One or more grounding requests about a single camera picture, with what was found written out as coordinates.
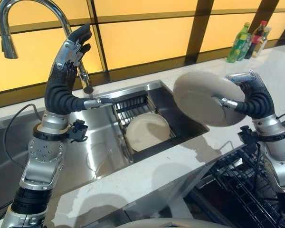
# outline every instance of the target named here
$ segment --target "kitchen faucet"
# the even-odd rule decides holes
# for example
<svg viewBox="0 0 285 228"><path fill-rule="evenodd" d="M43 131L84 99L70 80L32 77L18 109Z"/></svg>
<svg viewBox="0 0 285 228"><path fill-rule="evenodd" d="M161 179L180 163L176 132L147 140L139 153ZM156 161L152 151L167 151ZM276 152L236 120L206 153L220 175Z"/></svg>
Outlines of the kitchen faucet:
<svg viewBox="0 0 285 228"><path fill-rule="evenodd" d="M15 46L13 44L13 40L10 35L8 14L9 14L10 8L19 1L21 0L1 0L0 2L1 45L2 45L2 51L4 52L5 58L10 58L10 59L18 58L17 52L15 50ZM46 6L57 16L66 34L66 37L72 32L70 24L65 14L53 1L51 0L32 0L32 1L38 2ZM82 83L83 90L85 93L91 94L93 92L91 80L81 60L79 62L78 68L79 68L79 77Z"/></svg>

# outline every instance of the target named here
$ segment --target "dark bottle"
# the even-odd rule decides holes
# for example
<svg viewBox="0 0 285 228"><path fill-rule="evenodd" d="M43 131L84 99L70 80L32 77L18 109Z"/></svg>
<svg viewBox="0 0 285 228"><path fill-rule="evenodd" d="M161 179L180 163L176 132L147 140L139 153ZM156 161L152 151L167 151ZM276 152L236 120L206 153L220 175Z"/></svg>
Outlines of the dark bottle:
<svg viewBox="0 0 285 228"><path fill-rule="evenodd" d="M260 42L263 32L264 32L264 27L266 26L267 21L262 21L261 25L253 32L252 39L251 39L251 45L250 48L248 49L248 52L245 55L245 58L251 58L252 53L254 49L256 48L257 44Z"/></svg>

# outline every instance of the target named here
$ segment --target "screw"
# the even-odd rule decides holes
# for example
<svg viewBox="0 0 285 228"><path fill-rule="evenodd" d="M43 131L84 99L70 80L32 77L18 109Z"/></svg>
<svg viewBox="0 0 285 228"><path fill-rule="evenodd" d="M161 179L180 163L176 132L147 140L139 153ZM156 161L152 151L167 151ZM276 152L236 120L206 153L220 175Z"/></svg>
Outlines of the screw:
<svg viewBox="0 0 285 228"><path fill-rule="evenodd" d="M61 63L57 63L57 68L58 68L58 70L62 70L63 69L63 65Z"/></svg>

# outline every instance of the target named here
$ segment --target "backsplash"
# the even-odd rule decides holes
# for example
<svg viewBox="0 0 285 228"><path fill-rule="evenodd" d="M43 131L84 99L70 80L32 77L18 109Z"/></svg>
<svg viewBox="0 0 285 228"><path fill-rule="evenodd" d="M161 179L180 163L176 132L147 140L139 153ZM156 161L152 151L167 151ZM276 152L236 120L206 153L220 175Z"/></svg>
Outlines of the backsplash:
<svg viewBox="0 0 285 228"><path fill-rule="evenodd" d="M93 25L92 50L83 63L94 85L225 57L243 24L259 25L262 17L272 28L268 47L285 39L285 0L54 2L72 30L84 23ZM56 16L33 1L16 3L9 13L9 25L19 58L4 58L0 44L0 94L45 83L65 40ZM42 95L40 91L27 100Z"/></svg>

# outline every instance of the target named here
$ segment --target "plate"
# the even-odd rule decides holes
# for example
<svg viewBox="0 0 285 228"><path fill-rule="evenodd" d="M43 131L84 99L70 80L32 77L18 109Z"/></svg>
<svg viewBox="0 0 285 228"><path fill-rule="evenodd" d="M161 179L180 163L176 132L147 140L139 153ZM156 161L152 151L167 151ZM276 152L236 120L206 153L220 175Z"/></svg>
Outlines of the plate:
<svg viewBox="0 0 285 228"><path fill-rule="evenodd" d="M142 151L169 139L170 128L161 115L145 113L130 122L126 134L130 146Z"/></svg>
<svg viewBox="0 0 285 228"><path fill-rule="evenodd" d="M222 95L235 101L244 101L239 86L214 73L194 70L180 76L173 89L178 108L189 118L210 126L231 126L245 118L233 110L224 108L214 98Z"/></svg>

